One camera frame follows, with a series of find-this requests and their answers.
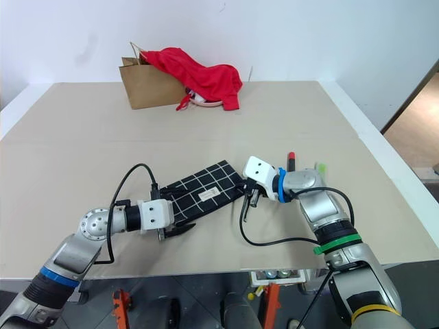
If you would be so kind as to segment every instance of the red marker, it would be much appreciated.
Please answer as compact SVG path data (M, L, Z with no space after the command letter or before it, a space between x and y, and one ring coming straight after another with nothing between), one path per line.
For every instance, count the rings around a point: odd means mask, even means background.
M287 159L287 171L295 171L295 170L296 170L296 154L294 152L289 152Z

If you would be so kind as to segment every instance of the wooden floor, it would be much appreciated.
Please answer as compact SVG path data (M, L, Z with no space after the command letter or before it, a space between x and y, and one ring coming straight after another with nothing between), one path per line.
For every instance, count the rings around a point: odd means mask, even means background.
M384 137L411 168L432 167L439 163L439 73Z

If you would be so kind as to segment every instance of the doorway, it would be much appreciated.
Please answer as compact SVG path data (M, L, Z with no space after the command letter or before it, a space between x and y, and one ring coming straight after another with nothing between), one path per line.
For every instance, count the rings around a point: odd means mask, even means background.
M381 131L439 202L439 61Z

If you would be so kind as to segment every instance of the fabric label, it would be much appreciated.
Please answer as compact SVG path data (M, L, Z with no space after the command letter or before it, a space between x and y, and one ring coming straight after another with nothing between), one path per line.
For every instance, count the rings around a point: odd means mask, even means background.
M198 196L200 197L201 201L206 201L209 199L212 199L213 197L216 197L217 195L220 195L220 191L218 190L218 188L215 186L205 192L201 192L200 194L198 194Z

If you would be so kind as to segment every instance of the black cloth with white grid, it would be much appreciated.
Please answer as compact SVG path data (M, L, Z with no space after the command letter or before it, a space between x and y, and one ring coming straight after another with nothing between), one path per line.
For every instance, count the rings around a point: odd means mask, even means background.
M220 194L202 201L199 194L214 187L218 188ZM176 226L207 215L244 195L244 181L225 160L165 186L163 190L166 188L189 190L183 195L165 196L172 201Z

